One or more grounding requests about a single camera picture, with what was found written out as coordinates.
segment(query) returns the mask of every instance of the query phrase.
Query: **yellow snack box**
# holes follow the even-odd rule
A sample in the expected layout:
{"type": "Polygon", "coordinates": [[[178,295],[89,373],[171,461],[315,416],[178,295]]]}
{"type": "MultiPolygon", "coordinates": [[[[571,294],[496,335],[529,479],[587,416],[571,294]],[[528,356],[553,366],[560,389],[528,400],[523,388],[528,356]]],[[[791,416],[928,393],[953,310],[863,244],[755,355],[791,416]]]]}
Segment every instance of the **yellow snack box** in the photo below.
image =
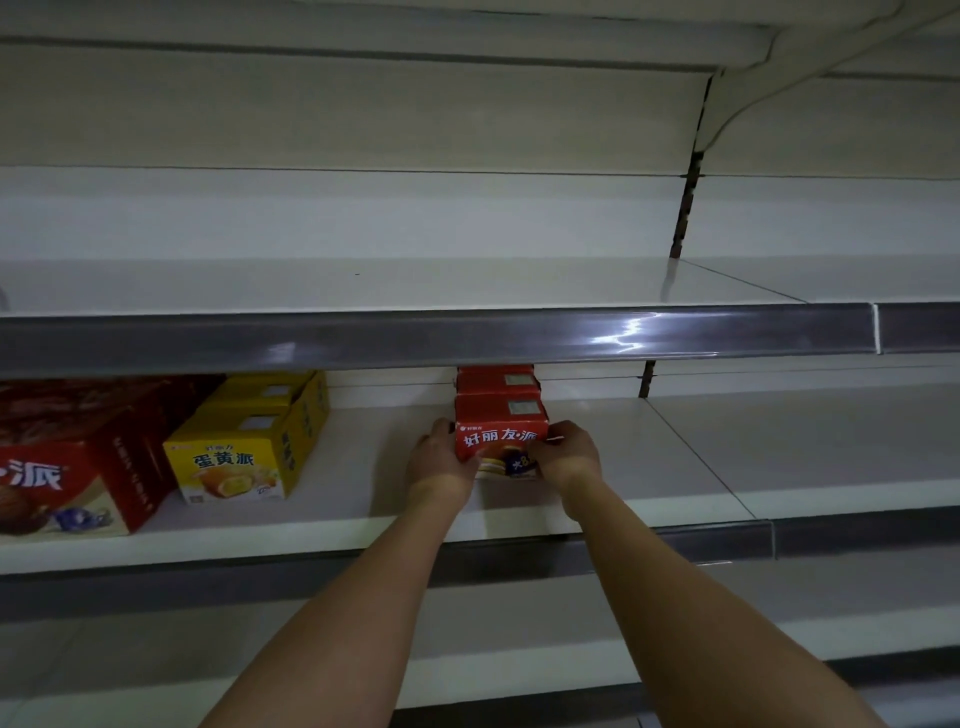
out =
{"type": "Polygon", "coordinates": [[[305,458],[316,445],[330,411],[326,375],[311,372],[306,379],[301,374],[284,373],[231,376],[206,399],[201,410],[223,407],[270,412],[290,410],[295,450],[305,458]]]}
{"type": "Polygon", "coordinates": [[[188,503],[286,498],[306,455],[291,408],[201,408],[163,447],[188,503]]]}
{"type": "Polygon", "coordinates": [[[330,413],[330,399],[326,391],[326,375],[317,372],[303,387],[297,405],[302,407],[299,416],[302,420],[303,439],[307,443],[307,453],[317,444],[320,430],[330,413]]]}
{"type": "Polygon", "coordinates": [[[204,400],[203,407],[289,407],[310,381],[286,375],[230,376],[204,400]]]}

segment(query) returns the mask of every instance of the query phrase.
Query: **forearm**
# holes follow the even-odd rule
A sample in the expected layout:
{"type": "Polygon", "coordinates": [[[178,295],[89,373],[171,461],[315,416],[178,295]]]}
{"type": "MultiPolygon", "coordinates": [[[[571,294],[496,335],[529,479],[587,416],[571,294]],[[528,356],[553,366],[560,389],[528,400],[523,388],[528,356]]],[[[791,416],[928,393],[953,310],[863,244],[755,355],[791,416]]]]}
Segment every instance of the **forearm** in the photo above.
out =
{"type": "Polygon", "coordinates": [[[412,504],[277,633],[203,728],[386,726],[458,507],[443,498],[412,504]]]}
{"type": "Polygon", "coordinates": [[[673,551],[607,486],[571,497],[664,726],[882,725],[826,666],[673,551]]]}

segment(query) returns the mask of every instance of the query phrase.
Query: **white metal shelf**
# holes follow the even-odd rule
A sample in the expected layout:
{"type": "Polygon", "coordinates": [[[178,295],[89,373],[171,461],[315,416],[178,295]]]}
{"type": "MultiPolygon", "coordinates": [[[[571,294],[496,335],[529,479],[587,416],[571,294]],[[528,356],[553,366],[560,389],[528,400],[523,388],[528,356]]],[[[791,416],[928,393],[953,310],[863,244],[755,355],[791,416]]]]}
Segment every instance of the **white metal shelf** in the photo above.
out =
{"type": "MultiPolygon", "coordinates": [[[[831,660],[957,643],[960,584],[943,578],[943,566],[958,557],[956,548],[930,548],[717,565],[708,573],[831,660]]],[[[147,728],[194,726],[299,605],[0,627],[20,666],[16,677],[34,678],[14,693],[28,702],[10,728],[93,728],[105,716],[147,728]],[[98,650],[103,659],[91,661],[98,650]]],[[[593,575],[437,589],[423,601],[398,707],[636,679],[593,575]]]]}
{"type": "Polygon", "coordinates": [[[9,316],[791,303],[663,258],[8,261],[9,316]]]}
{"type": "Polygon", "coordinates": [[[689,255],[686,260],[808,303],[960,301],[960,255],[689,255]]]}
{"type": "Polygon", "coordinates": [[[650,399],[762,519],[960,505],[960,385],[650,399]]]}
{"type": "MultiPolygon", "coordinates": [[[[554,421],[591,430],[613,488],[652,526],[748,520],[750,514],[639,399],[549,403],[554,421]]],[[[187,506],[172,494],[129,538],[4,544],[0,571],[91,569],[362,548],[402,506],[401,478],[417,437],[450,406],[334,410],[291,497],[280,503],[187,506]]],[[[449,541],[551,533],[579,526],[543,483],[481,481],[449,541]]]]}

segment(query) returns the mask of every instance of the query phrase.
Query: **stacked boxes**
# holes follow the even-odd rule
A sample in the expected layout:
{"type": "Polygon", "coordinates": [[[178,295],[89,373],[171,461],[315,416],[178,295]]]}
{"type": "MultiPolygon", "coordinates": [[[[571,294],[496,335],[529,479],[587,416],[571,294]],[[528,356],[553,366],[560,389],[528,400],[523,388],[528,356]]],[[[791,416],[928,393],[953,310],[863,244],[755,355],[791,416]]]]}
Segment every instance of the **stacked boxes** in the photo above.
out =
{"type": "Polygon", "coordinates": [[[228,377],[164,444],[183,497],[286,498],[328,412],[323,372],[228,377]]]}
{"type": "Polygon", "coordinates": [[[482,473],[536,476],[527,444],[546,439],[549,421],[532,365],[462,367],[455,406],[457,457],[482,451],[482,473]]]}

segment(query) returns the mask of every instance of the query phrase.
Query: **empty shelf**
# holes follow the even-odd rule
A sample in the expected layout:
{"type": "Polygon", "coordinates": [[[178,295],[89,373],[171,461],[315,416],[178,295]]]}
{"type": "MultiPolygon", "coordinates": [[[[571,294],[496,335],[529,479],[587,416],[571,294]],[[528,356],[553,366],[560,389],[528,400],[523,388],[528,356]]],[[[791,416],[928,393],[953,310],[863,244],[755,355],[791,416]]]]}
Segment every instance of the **empty shelf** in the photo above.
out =
{"type": "Polygon", "coordinates": [[[960,301],[960,255],[691,255],[687,260],[807,303],[960,301]]]}
{"type": "Polygon", "coordinates": [[[665,258],[8,261],[8,316],[790,303],[665,258]]]}
{"type": "Polygon", "coordinates": [[[960,385],[651,403],[758,518],[960,505],[960,385]]]}

